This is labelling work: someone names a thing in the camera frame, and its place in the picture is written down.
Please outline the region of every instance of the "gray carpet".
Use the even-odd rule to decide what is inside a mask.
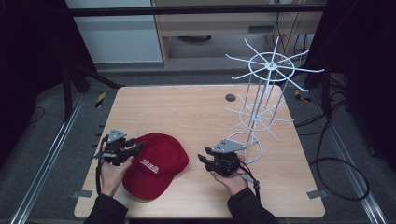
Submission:
[[[182,84],[228,84],[236,83],[231,77],[244,72],[243,67],[236,69],[189,70],[179,71],[138,71],[133,73],[103,73],[105,77],[128,86],[134,85],[182,85]],[[301,83],[304,76],[294,79]],[[49,176],[36,198],[35,205],[30,213],[30,223],[80,223],[75,218],[74,207],[77,199],[70,195],[79,190],[88,172],[90,161],[88,158],[94,152],[99,142],[97,134],[102,132],[106,118],[111,109],[117,90],[112,90],[102,83],[89,79],[91,89],[83,94],[81,108],[76,121],[65,139],[64,145],[51,167]],[[100,108],[94,108],[98,95],[106,92],[106,98]],[[302,93],[303,97],[315,99],[320,89]],[[80,93],[74,91],[74,99]],[[306,119],[319,115],[321,112],[315,102],[297,100],[294,88],[287,88],[285,98],[290,113],[298,124]],[[333,104],[343,100],[342,95],[333,97]],[[41,162],[45,159],[51,144],[59,132],[64,117],[63,88],[55,86],[42,92],[36,100],[37,109],[32,116],[32,124],[26,127],[20,142],[13,149],[13,154],[0,172],[0,223],[8,223],[28,191]],[[382,158],[372,157],[368,143],[362,135],[359,126],[352,115],[342,106],[333,111],[332,125],[342,136],[348,153],[357,167],[367,176],[371,192],[374,195],[384,217],[388,223],[396,223],[396,174]],[[297,128],[305,155],[308,161],[316,157],[320,134],[324,119]],[[335,143],[328,132],[324,134],[320,156],[338,157]],[[324,161],[320,164],[320,171],[326,183],[332,189],[349,197],[356,197],[349,177],[342,164]],[[315,166],[312,166],[314,178],[319,189],[325,189],[318,179]],[[323,198],[326,214],[318,219],[281,218],[281,223],[372,223],[368,218],[361,202],[343,200],[330,193]],[[132,223],[169,223],[174,220],[135,220]],[[219,220],[178,220],[180,223],[220,223]]]

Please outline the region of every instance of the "black cloth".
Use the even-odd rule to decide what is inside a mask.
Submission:
[[[278,224],[272,213],[262,207],[250,188],[239,191],[230,197],[228,209],[236,224]],[[117,200],[100,194],[84,224],[121,224],[128,209]]]
[[[237,224],[278,224],[272,213],[262,207],[250,188],[245,188],[232,196],[228,202],[228,209]]]
[[[96,72],[74,19],[45,13],[49,8],[68,6],[65,0],[0,1],[0,136],[5,139],[0,168],[29,124],[37,95],[62,84],[69,64]],[[79,71],[69,74],[86,76]]]
[[[105,194],[100,194],[96,198],[95,205],[84,224],[121,224],[124,223],[127,212],[128,208],[117,200]]]

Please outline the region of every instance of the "gray floor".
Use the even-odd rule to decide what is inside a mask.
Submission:
[[[103,76],[128,86],[246,82],[245,80],[232,80],[231,77],[246,72],[247,65],[224,57],[226,53],[234,57],[251,57],[253,52],[244,44],[244,38],[244,36],[231,38],[212,36],[212,39],[206,42],[186,42],[175,38],[172,40],[173,47],[166,68],[150,67],[118,73],[107,71],[103,73]],[[270,45],[263,36],[249,36],[247,40],[258,50],[270,50]],[[92,84],[89,93],[80,94],[74,91],[74,100],[82,99],[78,114],[60,147],[56,160],[49,167],[48,176],[45,176],[45,182],[39,188],[38,196],[33,198],[34,205],[27,212],[28,222],[81,222],[74,216],[77,199],[71,198],[70,195],[74,190],[82,188],[90,166],[88,158],[100,140],[97,134],[102,132],[102,125],[106,123],[117,93],[116,90],[102,83],[90,78],[88,80]],[[301,84],[304,81],[304,75],[296,77],[293,81]],[[294,90],[295,88],[289,85],[285,91],[285,98],[295,124],[321,113],[320,106],[318,106],[320,87],[310,92],[302,92],[303,97],[313,100],[311,103],[297,100],[294,97]],[[98,95],[104,91],[106,92],[104,103],[100,108],[94,108]],[[333,104],[343,99],[342,95],[334,95]],[[37,97],[36,104],[37,110],[32,116],[33,123],[26,127],[24,135],[0,173],[0,223],[8,223],[19,208],[63,125],[64,105],[61,85],[42,92]],[[394,213],[396,211],[394,193],[396,192],[396,174],[391,171],[384,159],[370,155],[365,137],[346,109],[347,107],[343,106],[333,111],[332,127],[324,134],[320,156],[342,157],[340,147],[343,148],[355,165],[367,176],[371,186],[370,199],[374,199],[377,203],[386,221],[370,219],[370,210],[367,210],[366,204],[372,205],[373,200],[350,202],[330,193],[329,197],[322,199],[326,208],[324,217],[318,219],[281,218],[282,223],[396,223]],[[313,161],[316,157],[320,134],[306,134],[318,133],[323,126],[324,119],[319,119],[297,129],[307,161]],[[343,195],[356,197],[356,186],[353,185],[356,181],[351,181],[345,165],[325,161],[320,164],[320,171],[332,189]],[[315,166],[312,166],[312,172],[318,189],[325,189],[318,179]],[[154,220],[146,220],[145,223],[154,223]]]

